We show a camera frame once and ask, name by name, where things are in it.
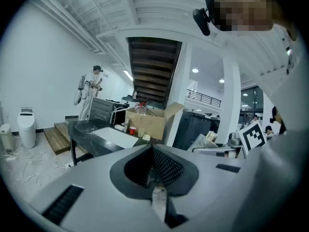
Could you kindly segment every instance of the pillar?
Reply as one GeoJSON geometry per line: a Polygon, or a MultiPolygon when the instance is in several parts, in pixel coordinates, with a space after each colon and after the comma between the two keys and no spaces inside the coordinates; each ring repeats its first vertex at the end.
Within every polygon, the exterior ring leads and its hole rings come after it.
{"type": "Polygon", "coordinates": [[[231,132],[236,132],[240,112],[241,87],[238,64],[230,57],[223,57],[224,100],[216,143],[224,144],[231,132]]]}
{"type": "MultiPolygon", "coordinates": [[[[177,67],[174,73],[172,87],[170,89],[168,106],[173,102],[184,105],[185,93],[187,90],[187,83],[189,80],[189,74],[191,69],[191,55],[192,45],[186,44],[182,46],[180,51],[177,67]]],[[[183,111],[179,111],[175,116],[169,118],[166,122],[163,142],[167,146],[173,146],[180,119],[183,115],[183,111]]]]}

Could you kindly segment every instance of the floor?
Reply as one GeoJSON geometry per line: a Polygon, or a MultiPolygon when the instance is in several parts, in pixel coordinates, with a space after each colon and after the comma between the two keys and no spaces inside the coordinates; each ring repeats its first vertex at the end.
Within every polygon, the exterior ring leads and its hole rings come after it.
{"type": "MultiPolygon", "coordinates": [[[[20,149],[16,152],[18,154],[16,156],[18,157],[17,159],[10,161],[7,161],[7,158],[0,159],[0,173],[6,185],[19,194],[26,202],[30,202],[40,190],[53,180],[63,175],[66,171],[70,171],[70,168],[65,169],[61,167],[72,162],[70,151],[56,156],[48,144],[44,133],[37,133],[36,135],[36,146],[34,148],[27,149],[21,145],[20,149]]],[[[14,143],[15,148],[18,149],[21,139],[15,137],[14,143]]],[[[77,148],[76,157],[81,155],[83,155],[83,152],[77,148]]]]}

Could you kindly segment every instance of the wooden pallet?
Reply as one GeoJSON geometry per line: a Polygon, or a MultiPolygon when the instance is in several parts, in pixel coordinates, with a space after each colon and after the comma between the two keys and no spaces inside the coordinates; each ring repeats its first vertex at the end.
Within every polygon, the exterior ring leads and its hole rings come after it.
{"type": "Polygon", "coordinates": [[[70,149],[69,142],[56,128],[45,128],[43,131],[50,147],[56,155],[66,152],[70,149]]]}
{"type": "MultiPolygon", "coordinates": [[[[70,136],[68,132],[68,125],[67,123],[55,123],[55,128],[61,133],[63,138],[68,141],[70,144],[70,136]]],[[[80,145],[77,146],[84,154],[88,153],[85,149],[83,149],[80,145]]]]}

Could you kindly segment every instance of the trash can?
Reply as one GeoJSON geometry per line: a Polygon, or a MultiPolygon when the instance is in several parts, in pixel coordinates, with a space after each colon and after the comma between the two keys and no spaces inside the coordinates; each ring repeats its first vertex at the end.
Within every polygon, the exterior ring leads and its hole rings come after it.
{"type": "Polygon", "coordinates": [[[31,112],[21,112],[17,118],[19,136],[23,145],[30,149],[35,146],[35,118],[31,112]]]}
{"type": "Polygon", "coordinates": [[[1,140],[6,152],[14,152],[14,141],[11,133],[11,126],[9,124],[3,124],[0,127],[1,140]]]}

